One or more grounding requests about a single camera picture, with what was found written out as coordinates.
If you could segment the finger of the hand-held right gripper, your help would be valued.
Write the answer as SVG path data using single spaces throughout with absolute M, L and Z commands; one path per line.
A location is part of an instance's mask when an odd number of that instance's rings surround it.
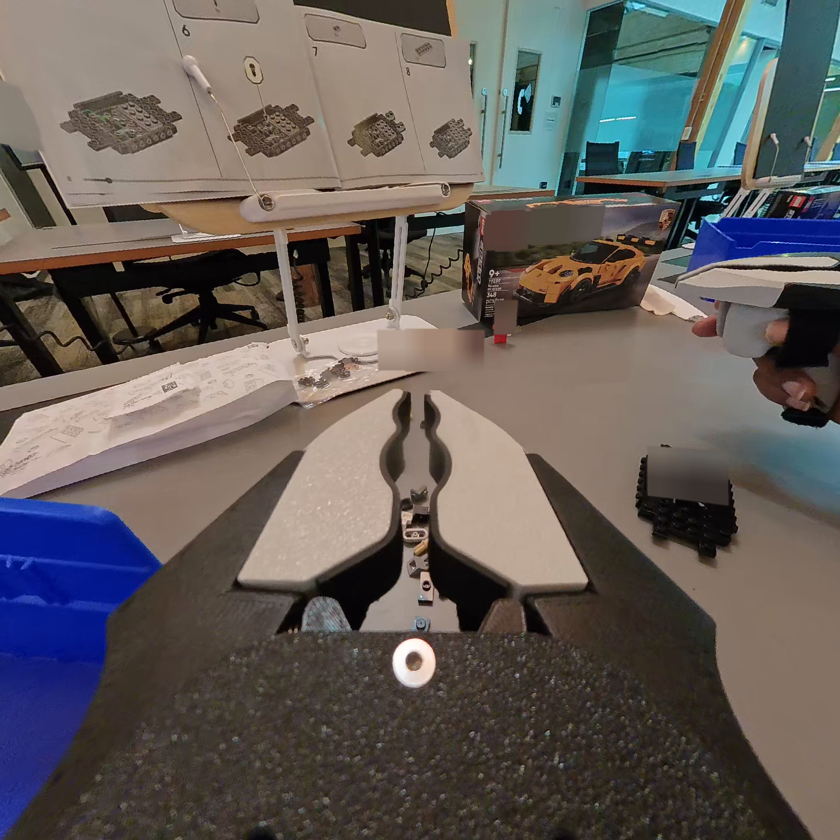
M 774 307 L 788 286 L 837 289 L 838 266 L 705 266 L 681 276 L 675 294 L 684 300 Z
M 838 270 L 838 255 L 765 255 L 719 261 L 707 266 L 712 269 L 760 270 Z

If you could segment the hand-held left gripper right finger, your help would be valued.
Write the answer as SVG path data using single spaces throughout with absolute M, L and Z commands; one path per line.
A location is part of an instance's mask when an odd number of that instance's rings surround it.
M 525 449 L 442 391 L 426 394 L 436 545 L 508 594 L 589 583 Z

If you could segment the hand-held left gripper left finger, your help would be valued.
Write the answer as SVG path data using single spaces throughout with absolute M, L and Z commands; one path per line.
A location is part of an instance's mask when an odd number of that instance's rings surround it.
M 392 389 L 307 446 L 238 573 L 245 588 L 314 592 L 398 534 L 411 395 Z

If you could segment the black toy brick car chassis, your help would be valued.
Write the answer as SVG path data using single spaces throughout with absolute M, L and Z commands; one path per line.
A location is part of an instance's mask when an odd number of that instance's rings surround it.
M 655 497 L 648 492 L 647 455 L 640 460 L 635 500 L 637 515 L 651 524 L 654 539 L 692 546 L 702 559 L 716 559 L 718 549 L 727 548 L 739 531 L 730 480 L 724 505 Z

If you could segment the grey desk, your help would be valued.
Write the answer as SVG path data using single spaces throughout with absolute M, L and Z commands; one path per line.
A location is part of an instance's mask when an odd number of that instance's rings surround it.
M 415 375 L 42 498 L 107 508 L 161 562 L 294 449 L 389 386 L 441 390 L 549 461 L 716 622 L 724 686 L 769 776 L 814 838 L 838 838 L 838 431 L 781 420 L 753 363 L 639 309 L 528 325 L 486 366 Z M 717 566 L 654 544 L 637 518 L 649 445 L 718 448 L 738 540 Z

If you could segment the dark cardboard box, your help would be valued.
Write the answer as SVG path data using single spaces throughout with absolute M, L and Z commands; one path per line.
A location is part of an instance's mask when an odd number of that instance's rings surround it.
M 837 217 L 838 209 L 838 185 L 790 188 L 772 196 L 763 217 L 830 220 Z

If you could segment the pile of loose toy bricks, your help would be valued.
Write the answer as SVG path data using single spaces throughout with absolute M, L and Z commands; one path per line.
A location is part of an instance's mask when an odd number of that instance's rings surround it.
M 429 569 L 432 488 L 428 482 L 415 484 L 401 500 L 402 575 L 397 596 L 407 626 L 428 633 L 445 630 L 445 604 Z

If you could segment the wooden office table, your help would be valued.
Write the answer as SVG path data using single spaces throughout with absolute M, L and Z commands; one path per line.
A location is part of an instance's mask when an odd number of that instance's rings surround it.
M 755 191 L 772 192 L 794 186 L 834 185 L 838 183 L 838 171 L 838 161 L 807 163 L 800 175 L 777 177 L 774 180 L 760 179 L 750 188 Z M 729 184 L 734 184 L 738 190 L 742 183 L 742 173 L 740 168 L 735 166 L 720 166 L 684 171 L 580 175 L 575 179 L 575 183 L 603 186 L 609 193 L 649 193 L 677 202 L 688 202 L 694 206 L 702 197 L 718 194 L 720 189 L 726 190 Z
M 233 237 L 189 238 L 175 242 L 173 236 L 180 231 L 171 219 L 143 220 L 113 224 L 91 224 L 81 226 L 28 228 L 2 245 L 2 277 L 27 272 L 46 270 L 50 274 L 59 297 L 65 302 L 75 320 L 81 337 L 92 347 L 92 352 L 103 364 L 114 363 L 119 357 L 110 339 L 101 330 L 99 322 L 89 312 L 85 300 L 118 291 L 133 291 L 143 288 L 170 287 L 193 267 L 183 265 L 187 258 L 196 255 L 236 249 L 254 249 L 259 255 L 248 255 L 245 273 L 258 273 L 256 268 L 273 270 L 277 268 L 275 239 L 272 234 L 257 233 Z M 303 227 L 292 229 L 289 240 L 290 264 L 294 267 L 315 266 L 317 268 L 318 302 L 325 318 L 335 314 L 329 277 L 328 239 L 361 235 L 357 224 L 337 224 L 331 227 Z M 131 271 L 117 272 L 112 269 L 116 263 L 146 263 L 151 259 L 184 257 L 177 261 L 151 263 L 151 268 L 141 272 L 139 279 Z M 59 375 L 63 370 L 35 334 L 31 326 L 17 309 L 13 301 L 2 299 L 2 313 L 10 320 L 3 321 L 7 332 L 23 351 L 28 362 L 42 376 Z

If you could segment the toy set box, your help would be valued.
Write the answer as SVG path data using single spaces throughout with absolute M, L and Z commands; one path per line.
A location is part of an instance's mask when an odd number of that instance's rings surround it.
M 639 192 L 482 198 L 465 206 L 462 298 L 492 326 L 640 304 L 680 204 Z

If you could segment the dark panel with wooden edge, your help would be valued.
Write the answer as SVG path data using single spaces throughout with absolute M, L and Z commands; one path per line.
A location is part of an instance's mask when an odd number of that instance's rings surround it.
M 295 1 L 295 5 L 325 9 L 394 26 L 456 37 L 447 1 Z
M 780 54 L 762 74 L 741 171 L 745 191 L 792 186 L 803 177 L 833 57 L 838 1 L 785 4 Z

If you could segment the white paper bag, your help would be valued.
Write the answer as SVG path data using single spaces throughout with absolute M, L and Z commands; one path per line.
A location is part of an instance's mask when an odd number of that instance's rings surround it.
M 30 411 L 1 447 L 3 497 L 30 498 L 257 424 L 297 392 L 252 343 Z

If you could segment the phone booth door sign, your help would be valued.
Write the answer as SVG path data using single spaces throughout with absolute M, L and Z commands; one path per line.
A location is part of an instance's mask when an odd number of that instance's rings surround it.
M 532 130 L 540 64 L 539 52 L 518 50 L 509 128 L 512 133 L 529 133 Z

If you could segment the small blue plastic bin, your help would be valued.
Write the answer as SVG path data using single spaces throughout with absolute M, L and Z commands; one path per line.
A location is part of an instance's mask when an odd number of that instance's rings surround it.
M 114 513 L 1 499 L 1 834 L 83 722 L 113 614 L 161 568 Z

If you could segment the white book stand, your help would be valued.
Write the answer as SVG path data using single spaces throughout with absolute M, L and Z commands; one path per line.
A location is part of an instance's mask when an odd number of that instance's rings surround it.
M 469 46 L 455 37 L 296 7 L 288 45 L 233 32 L 147 49 L 186 108 L 188 137 L 147 164 L 152 203 L 213 234 L 408 215 L 484 179 Z

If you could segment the instruction booklet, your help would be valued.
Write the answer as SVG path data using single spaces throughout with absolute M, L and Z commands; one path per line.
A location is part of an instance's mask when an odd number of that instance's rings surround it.
M 2 75 L 72 207 L 482 182 L 469 45 L 336 4 L 2 2 Z

